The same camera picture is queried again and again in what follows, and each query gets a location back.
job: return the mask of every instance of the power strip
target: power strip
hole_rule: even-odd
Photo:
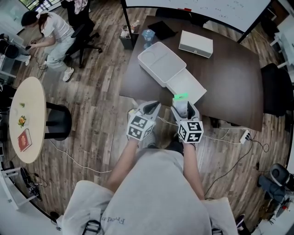
[[[244,144],[244,143],[245,143],[245,141],[246,141],[246,137],[247,137],[247,138],[250,137],[250,133],[249,133],[248,130],[245,130],[245,131],[244,131],[244,134],[243,134],[242,137],[240,138],[240,143],[241,143],[241,144]]]

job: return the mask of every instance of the conference table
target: conference table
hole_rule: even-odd
[[[207,90],[195,103],[200,114],[261,131],[263,86],[258,55],[225,36],[185,20],[147,16],[139,33],[159,21],[178,32],[161,42],[187,64],[186,69]],[[212,56],[205,58],[178,49],[182,30],[212,39]],[[171,106],[173,94],[161,87],[138,63],[145,43],[140,35],[124,74],[120,95]]]
[[[20,117],[26,118],[23,126],[18,124]],[[71,126],[69,110],[63,105],[46,102],[43,85],[37,78],[29,77],[19,85],[11,103],[9,132],[13,149],[20,160],[32,163],[40,155],[44,139],[65,140]],[[20,151],[18,137],[25,129],[28,129],[32,145]]]

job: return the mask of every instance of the oval table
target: oval table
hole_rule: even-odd
[[[46,121],[46,109],[51,111]],[[23,127],[18,125],[21,116],[25,116]],[[12,146],[17,156],[25,163],[32,163],[41,153],[44,139],[64,140],[68,137],[72,126],[69,110],[62,105],[46,102],[44,88],[35,77],[25,79],[18,87],[11,104],[9,114],[9,132]],[[32,145],[25,151],[20,151],[18,137],[29,130]]]

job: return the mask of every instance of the sleeve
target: sleeve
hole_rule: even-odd
[[[48,17],[45,23],[44,29],[42,30],[44,37],[48,37],[53,32],[53,30],[54,30],[53,20],[51,17]]]
[[[221,230],[223,235],[238,235],[235,219],[227,197],[201,202],[208,211],[212,229]]]
[[[100,221],[113,192],[93,182],[79,181],[62,218],[63,235],[81,235],[89,220]]]

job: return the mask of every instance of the whiteboard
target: whiteboard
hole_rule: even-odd
[[[270,0],[125,0],[128,7],[150,6],[190,9],[245,32]]]

